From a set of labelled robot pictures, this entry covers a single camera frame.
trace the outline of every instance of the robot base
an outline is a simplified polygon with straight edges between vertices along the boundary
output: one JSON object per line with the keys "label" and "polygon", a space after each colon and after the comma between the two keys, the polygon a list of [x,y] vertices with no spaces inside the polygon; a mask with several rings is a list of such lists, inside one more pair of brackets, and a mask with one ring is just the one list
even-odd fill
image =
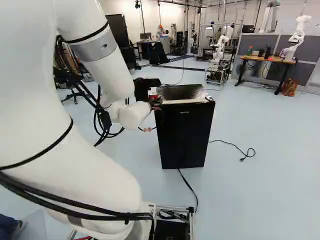
{"label": "robot base", "polygon": [[[149,236],[150,221],[136,221],[132,232],[125,240],[194,240],[195,214],[193,207],[154,205],[152,203],[148,206],[150,213],[153,213],[154,216],[154,237]],[[74,240],[76,234],[77,231],[72,230],[67,240]]]}

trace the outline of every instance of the person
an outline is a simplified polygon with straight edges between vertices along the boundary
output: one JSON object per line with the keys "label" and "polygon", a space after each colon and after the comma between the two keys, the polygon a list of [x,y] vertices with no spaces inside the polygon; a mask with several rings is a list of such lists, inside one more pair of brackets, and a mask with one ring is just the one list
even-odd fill
{"label": "person", "polygon": [[0,240],[16,240],[26,225],[26,221],[15,220],[0,213]]}

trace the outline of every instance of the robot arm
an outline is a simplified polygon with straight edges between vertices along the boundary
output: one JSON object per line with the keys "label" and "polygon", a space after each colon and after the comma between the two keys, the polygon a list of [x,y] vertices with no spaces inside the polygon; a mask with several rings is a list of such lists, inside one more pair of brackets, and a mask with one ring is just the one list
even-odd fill
{"label": "robot arm", "polygon": [[[73,4],[85,8],[81,11],[84,16],[71,14],[79,11],[67,11],[70,6],[74,8]],[[126,129],[137,129],[151,107],[146,102],[122,104],[134,95],[135,86],[100,4],[93,0],[60,0],[57,10],[61,13],[58,31],[102,87],[101,105],[108,108],[111,120]]]}
{"label": "robot arm", "polygon": [[296,21],[298,22],[298,26],[295,33],[288,40],[289,44],[294,44],[294,46],[282,49],[280,52],[280,57],[284,58],[287,61],[292,61],[294,59],[296,50],[300,45],[304,43],[305,40],[305,23],[310,22],[311,19],[311,16],[307,15],[297,17]]}
{"label": "robot arm", "polygon": [[[30,6],[36,6],[32,14],[26,11]],[[136,179],[82,137],[54,86],[52,67],[58,30],[101,85],[105,104],[113,105],[134,95],[133,80],[98,1],[6,1],[0,11],[4,36],[0,46],[7,59],[0,70],[3,80],[10,79],[1,81],[0,88],[1,174],[46,193],[101,209],[145,212]],[[146,102],[120,106],[115,111],[123,126],[132,128],[149,113]],[[48,151],[38,156],[45,149]],[[30,158],[33,160],[26,164],[8,168]],[[105,216],[51,202],[78,213]],[[133,220],[99,221],[54,210],[49,213],[99,240],[124,240],[136,225]]]}
{"label": "robot arm", "polygon": [[211,47],[214,47],[214,50],[212,51],[213,58],[210,61],[210,70],[216,71],[219,68],[220,61],[224,58],[224,52],[226,43],[229,42],[232,33],[233,28],[231,26],[227,27],[226,34],[221,35],[217,44],[210,45]]}

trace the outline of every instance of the floor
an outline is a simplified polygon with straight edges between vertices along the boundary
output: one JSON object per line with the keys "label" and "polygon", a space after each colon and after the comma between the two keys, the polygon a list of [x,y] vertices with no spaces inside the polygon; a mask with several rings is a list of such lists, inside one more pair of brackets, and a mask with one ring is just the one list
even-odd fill
{"label": "floor", "polygon": [[[167,63],[182,67],[183,60]],[[190,68],[208,63],[188,58]],[[203,84],[203,71],[143,67],[133,78],[160,78],[163,84]],[[318,240],[320,238],[320,96],[297,92],[275,96],[272,90],[249,83],[234,87],[230,79],[220,91],[207,90],[216,101],[211,140],[236,144],[256,156],[243,156],[234,147],[215,142],[207,149],[203,168],[182,173],[199,198],[196,240]],[[97,92],[95,82],[87,86]],[[62,99],[68,90],[59,90]],[[83,98],[64,106],[90,143],[98,136],[92,126],[93,109]],[[154,115],[141,127],[154,127]],[[119,129],[112,126],[112,132]],[[126,130],[99,146],[128,169],[139,182],[143,199],[162,205],[194,206],[195,199],[177,170],[162,170],[157,132]],[[1,212],[23,218],[38,206],[0,188]],[[42,213],[49,240],[62,240],[70,228]]]}

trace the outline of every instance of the table leg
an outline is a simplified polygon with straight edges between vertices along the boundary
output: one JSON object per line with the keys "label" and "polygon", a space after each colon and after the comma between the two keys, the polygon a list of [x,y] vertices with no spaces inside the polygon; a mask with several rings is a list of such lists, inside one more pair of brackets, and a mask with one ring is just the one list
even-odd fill
{"label": "table leg", "polygon": [[291,66],[291,64],[286,64],[286,67],[285,67],[285,70],[284,70],[284,74],[282,76],[282,79],[281,79],[278,87],[276,88],[276,90],[274,92],[274,95],[278,95],[282,91],[282,85],[284,84],[284,82],[286,80],[287,73],[288,73],[288,70],[289,70],[290,66]]}
{"label": "table leg", "polygon": [[239,74],[239,79],[238,79],[238,82],[234,85],[235,87],[236,86],[239,86],[244,80],[242,79],[242,76],[244,75],[244,72],[246,70],[246,65],[247,65],[247,62],[248,60],[243,60],[241,66],[240,66],[240,74]]}

